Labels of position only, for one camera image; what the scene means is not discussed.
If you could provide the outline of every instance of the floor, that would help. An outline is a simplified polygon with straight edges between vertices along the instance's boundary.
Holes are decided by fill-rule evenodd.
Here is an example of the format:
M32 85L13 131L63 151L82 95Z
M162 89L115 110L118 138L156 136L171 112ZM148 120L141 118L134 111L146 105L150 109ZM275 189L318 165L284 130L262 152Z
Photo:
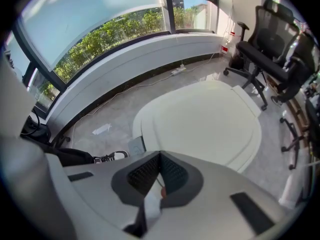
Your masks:
M157 82L152 86L133 88L116 96L95 114L93 114L95 110L90 112L93 115L82 118L66 134L73 140L67 143L66 147L72 145L74 149L89 152L92 156L103 156L117 150L128 151L135 115L156 97L208 79L220 80L230 86L243 85L246 81L244 78L234 73L223 75L226 66L227 61L224 58L199 61L186 65L187 70L197 67L193 71L183 72L157 82L170 75L170 72L165 72L138 84L137 86L150 85ZM263 104L253 86L249 85L245 91L259 107ZM290 154L281 153L281 146L290 143L290 132L279 123L279 118L285 116L290 122L293 120L286 105L278 107L271 101L270 96L274 93L269 87L264 93L269 105L259 116L262 142L256 157L242 174L278 200L291 174L288 170Z

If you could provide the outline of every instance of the headrest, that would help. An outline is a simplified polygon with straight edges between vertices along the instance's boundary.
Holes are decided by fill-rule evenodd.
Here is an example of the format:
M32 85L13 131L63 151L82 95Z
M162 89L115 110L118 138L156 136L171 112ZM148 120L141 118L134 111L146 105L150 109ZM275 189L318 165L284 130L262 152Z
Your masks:
M269 12L274 13L279 18L283 19L288 23L294 22L295 17L293 12L282 4L279 4L272 0L265 0L263 3L263 8Z

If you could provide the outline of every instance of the curved white wall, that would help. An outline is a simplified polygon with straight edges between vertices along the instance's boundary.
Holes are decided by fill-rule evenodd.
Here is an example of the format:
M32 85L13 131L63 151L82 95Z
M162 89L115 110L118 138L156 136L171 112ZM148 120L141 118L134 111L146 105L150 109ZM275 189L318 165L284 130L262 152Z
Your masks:
M147 71L190 57L218 53L222 37L172 34L133 44L102 59L61 95L46 118L52 137L93 101Z

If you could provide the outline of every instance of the black shoe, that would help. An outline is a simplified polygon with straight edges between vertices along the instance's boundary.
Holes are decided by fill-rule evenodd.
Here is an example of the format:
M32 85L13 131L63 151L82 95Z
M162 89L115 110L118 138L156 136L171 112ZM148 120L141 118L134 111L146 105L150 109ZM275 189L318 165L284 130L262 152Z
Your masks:
M103 163L103 162L108 162L113 160L119 160L119 159L127 158L128 156L129 154L126 151L123 151L123 150L115 151L115 152L112 152L111 154L106 154L104 156L95 158L95 161L96 161L95 163Z
M278 97L276 96L271 96L271 100L274 104L276 104L278 107L281 107L281 105L283 104L279 99Z

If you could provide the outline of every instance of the window frame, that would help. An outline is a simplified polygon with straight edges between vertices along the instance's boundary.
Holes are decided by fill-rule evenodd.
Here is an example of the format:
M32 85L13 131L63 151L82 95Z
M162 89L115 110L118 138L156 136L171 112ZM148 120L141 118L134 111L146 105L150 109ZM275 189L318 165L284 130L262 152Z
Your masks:
M217 19L216 24L218 25L218 18L219 18L219 4L218 0L207 0L212 2L214 5L217 6ZM75 82L85 71L87 71L90 67L92 67L97 62L101 61L102 59L106 58L107 56L123 49L128 46L134 45L136 43L139 43L141 41L163 36L163 35L172 35L172 34L179 34L179 33L190 33L190 32L203 32L203 33L215 33L212 30L209 29L192 29L192 28L180 28L176 29L175 26L175 18L174 18L174 8L172 0L164 0L165 5L162 7L163 9L167 10L167 17L164 16L165 25L166 22L169 23L169 29L166 29L165 31L155 32L148 35L140 36L138 38L126 41L122 44L119 44L118 46L105 51L103 54L95 57L93 60L91 60L88 64L84 65L82 68L78 70L78 72L67 82L65 83L55 72L52 68L48 66L48 64L45 62L45 60L41 57L39 52L36 50L36 48L33 46L32 42L30 41L28 34L24 30L24 25L22 24L21 19L19 18L15 24L13 25L12 32L14 34L14 37L19 44L20 48L24 52L25 56L29 59L30 63L27 67L27 70L22 77L23 84L28 87L29 81L37 68L39 72L51 83L53 86L59 91L59 94L56 96L56 98L52 101L50 107L47 109L47 111L44 111L43 106L37 102L34 106L35 111L38 113L39 117L42 119L46 119L49 115L51 109L54 107L55 103L59 99L59 97L67 90L67 88L72 85L73 82Z

